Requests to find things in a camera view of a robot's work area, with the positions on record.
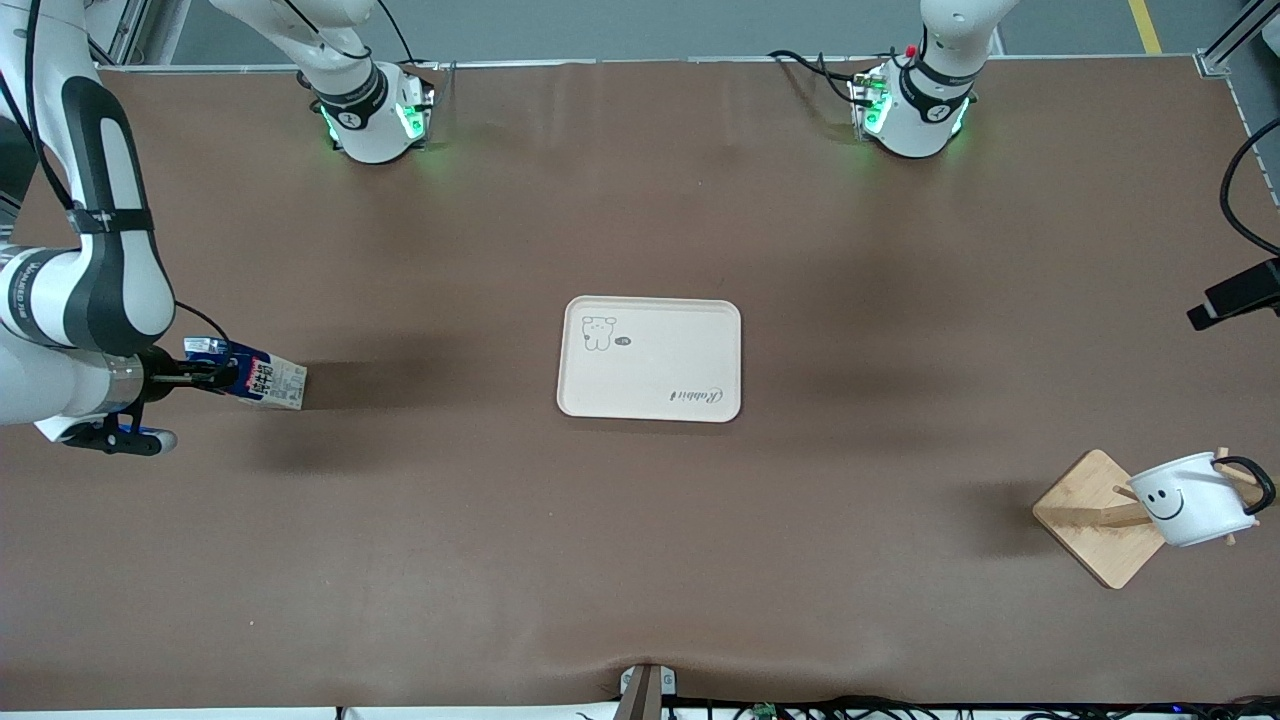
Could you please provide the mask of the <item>wooden cup rack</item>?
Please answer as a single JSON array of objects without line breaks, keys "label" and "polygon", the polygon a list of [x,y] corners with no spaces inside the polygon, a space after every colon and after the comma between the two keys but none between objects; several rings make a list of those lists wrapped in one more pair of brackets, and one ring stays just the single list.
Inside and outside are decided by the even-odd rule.
[{"label": "wooden cup rack", "polygon": [[1124,588],[1162,547],[1174,547],[1129,487],[1137,474],[1096,448],[1079,457],[1032,509],[1036,520],[1112,591]]}]

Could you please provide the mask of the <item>silver aluminium frame profile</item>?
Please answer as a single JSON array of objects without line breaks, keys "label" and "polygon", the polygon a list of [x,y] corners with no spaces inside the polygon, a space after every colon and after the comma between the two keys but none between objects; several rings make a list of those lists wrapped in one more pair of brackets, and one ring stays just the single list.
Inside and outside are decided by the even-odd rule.
[{"label": "silver aluminium frame profile", "polygon": [[1208,47],[1194,54],[1196,68],[1202,78],[1217,79],[1230,74],[1229,58],[1258,36],[1276,15],[1280,0],[1245,0],[1239,14],[1228,24]]},{"label": "silver aluminium frame profile", "polygon": [[173,61],[192,0],[82,0],[96,61],[168,65]]}]

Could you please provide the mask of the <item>white smiley mug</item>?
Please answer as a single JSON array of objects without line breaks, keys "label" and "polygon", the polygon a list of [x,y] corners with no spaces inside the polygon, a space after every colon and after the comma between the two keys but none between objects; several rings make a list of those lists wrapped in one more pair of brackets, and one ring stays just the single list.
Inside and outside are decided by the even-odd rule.
[{"label": "white smiley mug", "polygon": [[1277,498],[1254,460],[1221,452],[1180,457],[1128,482],[1167,544],[1188,547],[1248,530]]}]

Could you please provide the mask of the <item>blue milk carton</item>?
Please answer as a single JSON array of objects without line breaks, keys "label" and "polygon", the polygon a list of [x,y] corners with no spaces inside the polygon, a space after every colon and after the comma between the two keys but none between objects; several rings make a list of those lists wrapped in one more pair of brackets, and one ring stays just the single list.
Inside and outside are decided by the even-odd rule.
[{"label": "blue milk carton", "polygon": [[184,338],[186,361],[219,361],[234,357],[239,363],[236,389],[243,404],[257,407],[301,410],[308,369],[259,348],[220,337]]}]

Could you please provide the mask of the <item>cream rabbit print tray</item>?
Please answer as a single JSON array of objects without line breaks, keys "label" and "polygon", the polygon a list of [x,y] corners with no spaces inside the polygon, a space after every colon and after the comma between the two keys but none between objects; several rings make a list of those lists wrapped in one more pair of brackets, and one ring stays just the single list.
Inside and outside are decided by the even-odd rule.
[{"label": "cream rabbit print tray", "polygon": [[732,421],[741,313],[718,299],[579,296],[564,309],[556,401],[576,418]]}]

